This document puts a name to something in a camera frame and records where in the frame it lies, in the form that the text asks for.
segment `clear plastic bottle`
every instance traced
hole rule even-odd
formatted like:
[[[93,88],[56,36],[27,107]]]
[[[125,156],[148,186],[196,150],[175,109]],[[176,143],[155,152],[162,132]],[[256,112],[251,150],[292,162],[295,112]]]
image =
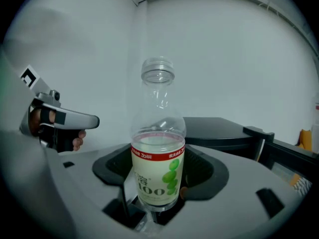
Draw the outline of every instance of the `clear plastic bottle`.
[[[164,57],[143,63],[144,98],[131,128],[138,197],[154,212],[174,206],[183,170],[186,127],[174,108],[174,77],[173,64]]]

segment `orange object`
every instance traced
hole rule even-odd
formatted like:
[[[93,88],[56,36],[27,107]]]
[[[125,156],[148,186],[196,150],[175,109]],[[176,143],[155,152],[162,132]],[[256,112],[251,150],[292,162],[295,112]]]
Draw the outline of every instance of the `orange object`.
[[[299,136],[299,145],[298,147],[305,149],[305,150],[312,150],[312,137],[311,137],[311,131],[308,130],[301,130],[300,136]],[[297,173],[294,174],[293,178],[290,181],[290,186],[294,186],[297,181],[301,178],[301,176]]]
[[[305,150],[312,151],[312,137],[310,130],[301,130],[299,139]]]

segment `bottle neck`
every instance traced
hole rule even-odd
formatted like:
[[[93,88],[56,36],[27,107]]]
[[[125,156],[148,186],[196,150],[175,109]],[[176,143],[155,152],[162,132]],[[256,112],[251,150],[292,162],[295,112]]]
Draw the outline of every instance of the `bottle neck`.
[[[170,105],[173,91],[173,75],[166,71],[154,70],[143,75],[142,90],[144,104],[154,109],[165,109]]]

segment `red label stripe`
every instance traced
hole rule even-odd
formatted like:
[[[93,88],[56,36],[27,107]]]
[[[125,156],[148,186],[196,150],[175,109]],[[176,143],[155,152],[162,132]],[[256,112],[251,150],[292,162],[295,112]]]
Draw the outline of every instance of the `red label stripe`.
[[[164,154],[153,154],[153,153],[146,153],[146,152],[140,151],[138,149],[135,149],[133,146],[131,146],[131,151],[135,156],[145,160],[149,160],[149,161],[170,160],[180,156],[184,152],[184,150],[185,150],[185,146],[173,152],[164,153]]]

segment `green grape graphic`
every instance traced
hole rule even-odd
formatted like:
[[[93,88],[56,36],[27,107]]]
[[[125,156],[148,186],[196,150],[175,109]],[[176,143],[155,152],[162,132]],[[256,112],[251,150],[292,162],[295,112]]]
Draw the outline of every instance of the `green grape graphic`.
[[[179,165],[179,159],[175,159],[169,164],[169,169],[171,171],[174,171],[178,167],[178,165]]]
[[[173,160],[170,164],[169,164],[169,169],[170,171],[167,172],[166,174],[164,174],[164,176],[162,177],[162,181],[164,183],[168,183],[167,185],[167,194],[170,196],[172,194],[177,193],[177,189],[176,189],[176,185],[178,183],[178,180],[175,179],[176,177],[176,169],[178,168],[179,165],[179,159],[175,159]]]
[[[178,182],[177,179],[171,181],[171,182],[168,184],[167,188],[168,188],[168,189],[173,189],[173,188],[175,188],[175,186],[177,185],[177,182]]]
[[[170,190],[168,190],[167,194],[170,196],[170,195],[174,194],[175,190],[176,190],[175,188],[170,189]]]
[[[170,183],[176,177],[176,171],[169,171],[162,177],[162,181],[165,183]]]

